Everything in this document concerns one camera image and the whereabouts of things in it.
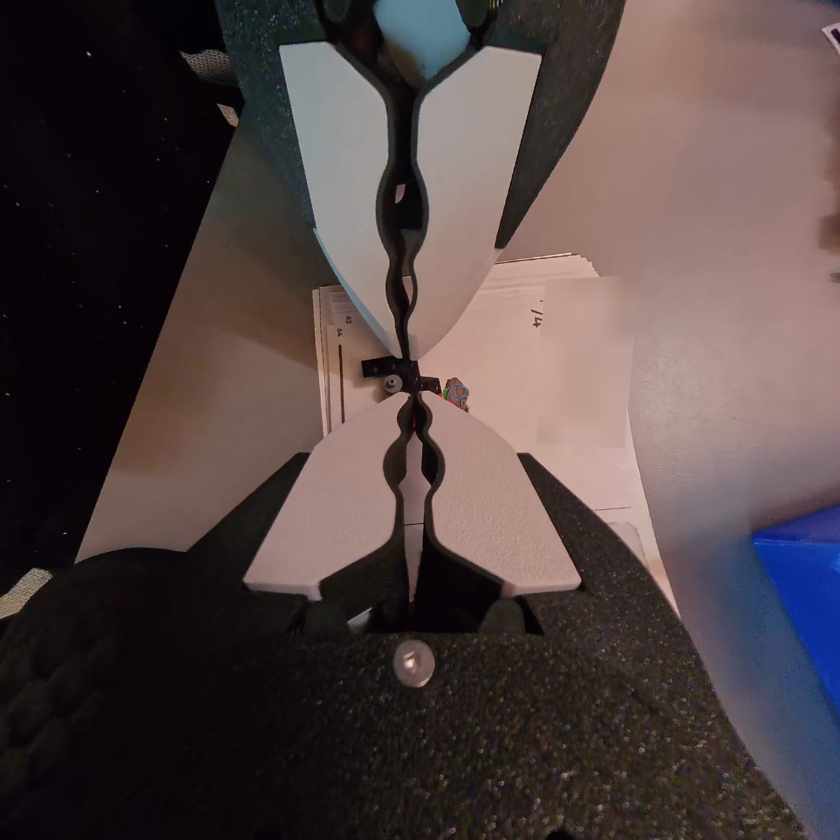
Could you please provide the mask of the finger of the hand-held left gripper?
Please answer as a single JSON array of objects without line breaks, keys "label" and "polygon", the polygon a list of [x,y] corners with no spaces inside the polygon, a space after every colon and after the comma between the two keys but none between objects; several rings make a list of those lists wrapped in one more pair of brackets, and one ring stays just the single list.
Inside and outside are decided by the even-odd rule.
[{"label": "finger of the hand-held left gripper", "polygon": [[539,54],[487,46],[420,98],[413,149],[426,213],[407,321],[414,360],[456,325],[501,252],[498,230],[541,63]]},{"label": "finger of the hand-held left gripper", "polygon": [[383,92],[327,41],[282,45],[279,55],[318,242],[360,315],[401,356],[387,298],[396,242],[381,224],[381,187],[392,169]]}]

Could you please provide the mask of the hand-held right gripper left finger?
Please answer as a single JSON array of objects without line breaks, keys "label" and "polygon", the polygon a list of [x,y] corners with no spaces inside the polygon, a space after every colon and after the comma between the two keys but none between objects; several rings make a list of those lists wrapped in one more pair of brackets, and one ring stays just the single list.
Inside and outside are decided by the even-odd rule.
[{"label": "hand-held right gripper left finger", "polygon": [[377,602],[405,577],[406,449],[413,399],[392,395],[312,450],[244,583],[312,601]]}]

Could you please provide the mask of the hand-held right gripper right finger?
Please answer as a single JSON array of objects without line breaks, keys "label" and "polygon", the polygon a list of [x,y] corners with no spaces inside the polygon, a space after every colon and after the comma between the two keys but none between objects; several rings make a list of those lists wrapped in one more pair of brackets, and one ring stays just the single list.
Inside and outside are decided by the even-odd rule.
[{"label": "hand-held right gripper right finger", "polygon": [[581,576],[514,448],[470,414],[458,430],[422,435],[437,470],[425,526],[444,557],[501,596],[569,592]]}]

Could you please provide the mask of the black nut bracket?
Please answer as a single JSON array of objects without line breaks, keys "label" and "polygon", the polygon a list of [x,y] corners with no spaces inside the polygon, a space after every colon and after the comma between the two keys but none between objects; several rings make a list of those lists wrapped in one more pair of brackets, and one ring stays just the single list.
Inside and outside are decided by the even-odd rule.
[{"label": "black nut bracket", "polygon": [[383,381],[388,375],[399,375],[403,382],[401,392],[417,393],[426,391],[438,396],[443,394],[439,379],[436,377],[422,376],[418,362],[414,360],[397,359],[389,355],[363,360],[361,370],[365,379],[378,379]]}]

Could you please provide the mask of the stack of white paper sheets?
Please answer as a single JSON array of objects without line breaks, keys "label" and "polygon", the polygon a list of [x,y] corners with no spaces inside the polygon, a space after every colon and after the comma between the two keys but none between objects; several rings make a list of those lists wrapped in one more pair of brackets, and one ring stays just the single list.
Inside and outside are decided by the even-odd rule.
[{"label": "stack of white paper sheets", "polygon": [[513,472],[515,454],[529,454],[603,520],[656,580],[675,611],[650,520],[628,428],[621,444],[560,443],[567,412],[550,412],[543,395],[549,374],[583,361],[580,340],[555,333],[560,310],[584,284],[607,291],[581,255],[551,255],[493,266],[467,310],[444,340],[420,362],[444,385],[451,375],[469,390],[469,419],[454,408],[435,409],[431,437],[444,456],[443,485],[432,496],[437,534],[451,552],[489,561],[504,580],[505,596],[557,592],[573,581],[560,537],[548,534]]}]

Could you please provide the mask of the grey mesh chair part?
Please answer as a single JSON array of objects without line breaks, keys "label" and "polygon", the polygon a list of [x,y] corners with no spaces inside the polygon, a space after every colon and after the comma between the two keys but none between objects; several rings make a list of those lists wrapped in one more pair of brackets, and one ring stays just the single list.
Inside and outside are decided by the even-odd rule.
[{"label": "grey mesh chair part", "polygon": [[1,594],[1,621],[19,613],[27,601],[50,579],[48,570],[33,568],[24,574],[8,591]]},{"label": "grey mesh chair part", "polygon": [[196,53],[182,51],[181,57],[202,89],[216,103],[226,122],[237,129],[244,97],[228,55],[219,49],[203,49]]}]

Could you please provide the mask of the blue plastic bin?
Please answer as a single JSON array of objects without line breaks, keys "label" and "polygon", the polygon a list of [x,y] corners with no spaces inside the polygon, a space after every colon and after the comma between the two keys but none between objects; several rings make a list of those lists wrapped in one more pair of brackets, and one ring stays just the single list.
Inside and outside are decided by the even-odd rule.
[{"label": "blue plastic bin", "polygon": [[839,708],[839,506],[752,534],[752,545]]}]

